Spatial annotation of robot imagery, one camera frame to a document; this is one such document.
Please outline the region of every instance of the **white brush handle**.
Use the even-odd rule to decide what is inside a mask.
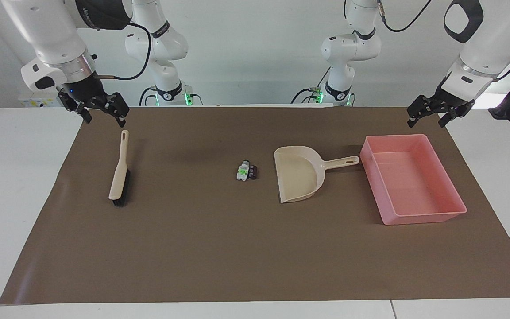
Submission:
[[[119,162],[113,175],[112,187],[109,190],[109,199],[118,200],[123,193],[125,175],[127,175],[127,147],[129,146],[129,131],[121,132],[121,145],[119,147]]]

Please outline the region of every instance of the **brush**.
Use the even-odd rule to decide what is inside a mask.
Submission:
[[[130,172],[127,169],[127,147],[129,145],[129,131],[121,132],[121,146],[119,149],[119,162],[113,174],[112,187],[109,190],[109,199],[116,207],[125,206],[127,188],[129,186]]]

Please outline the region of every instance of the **brush handle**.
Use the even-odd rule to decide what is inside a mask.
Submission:
[[[121,132],[121,145],[119,147],[119,162],[113,174],[112,187],[109,190],[109,199],[118,200],[123,194],[125,176],[127,175],[127,148],[129,146],[129,131]]]
[[[125,162],[127,165],[127,148],[129,147],[129,131],[121,131],[121,145],[119,147],[119,162]]]
[[[340,159],[334,159],[332,161],[326,161],[324,162],[324,168],[327,170],[330,169],[338,169],[340,167],[346,167],[346,166],[352,166],[359,164],[359,157],[357,156],[351,156],[351,157],[344,157]]]

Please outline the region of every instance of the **green indicator light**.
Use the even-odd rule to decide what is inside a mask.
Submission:
[[[194,104],[194,102],[192,101],[192,98],[190,97],[190,94],[184,93],[184,99],[186,99],[186,105],[190,106],[190,105]]]
[[[348,105],[353,105],[355,101],[355,94],[350,93],[350,98],[348,99]]]

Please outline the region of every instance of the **black bristles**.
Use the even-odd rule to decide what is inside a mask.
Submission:
[[[125,174],[125,182],[123,183],[123,192],[121,192],[121,198],[113,201],[113,204],[116,207],[125,206],[125,202],[127,200],[127,188],[129,186],[129,175],[131,175],[131,172],[127,170],[127,174]]]

